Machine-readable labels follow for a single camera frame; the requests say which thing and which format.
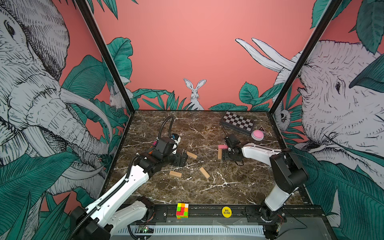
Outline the light pink block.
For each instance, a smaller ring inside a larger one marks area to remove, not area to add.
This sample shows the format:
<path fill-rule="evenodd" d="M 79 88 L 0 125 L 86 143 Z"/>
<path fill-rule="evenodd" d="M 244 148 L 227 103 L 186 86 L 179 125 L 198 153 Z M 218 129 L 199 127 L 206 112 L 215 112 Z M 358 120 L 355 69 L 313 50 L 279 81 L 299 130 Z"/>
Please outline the light pink block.
<path fill-rule="evenodd" d="M 218 145 L 218 149 L 226 150 L 228 149 L 227 145 Z"/>

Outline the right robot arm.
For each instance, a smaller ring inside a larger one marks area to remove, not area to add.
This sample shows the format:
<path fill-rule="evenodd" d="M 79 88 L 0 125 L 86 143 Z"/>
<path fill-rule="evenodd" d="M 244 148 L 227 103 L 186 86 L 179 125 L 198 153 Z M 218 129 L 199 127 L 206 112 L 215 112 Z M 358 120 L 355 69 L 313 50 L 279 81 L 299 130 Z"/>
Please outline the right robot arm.
<path fill-rule="evenodd" d="M 299 157 L 288 148 L 278 150 L 253 143 L 243 144 L 233 134 L 226 136 L 224 141 L 227 148 L 223 151 L 223 160 L 240 162 L 252 159 L 271 167 L 275 186 L 262 202 L 259 216 L 266 223 L 282 223 L 283 205 L 309 180 Z"/>

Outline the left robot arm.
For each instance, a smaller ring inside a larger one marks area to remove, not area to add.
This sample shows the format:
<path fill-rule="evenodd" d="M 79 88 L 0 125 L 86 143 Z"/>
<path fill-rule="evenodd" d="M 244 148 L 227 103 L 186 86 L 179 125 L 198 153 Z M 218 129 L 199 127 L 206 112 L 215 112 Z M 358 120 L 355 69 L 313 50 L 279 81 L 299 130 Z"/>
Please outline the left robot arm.
<path fill-rule="evenodd" d="M 104 195 L 86 208 L 77 207 L 70 215 L 70 240 L 109 240 L 122 228 L 143 219 L 153 204 L 141 197 L 130 206 L 123 203 L 162 167 L 184 167 L 187 153 L 176 153 L 157 159 L 152 153 L 137 154 L 127 173 Z"/>

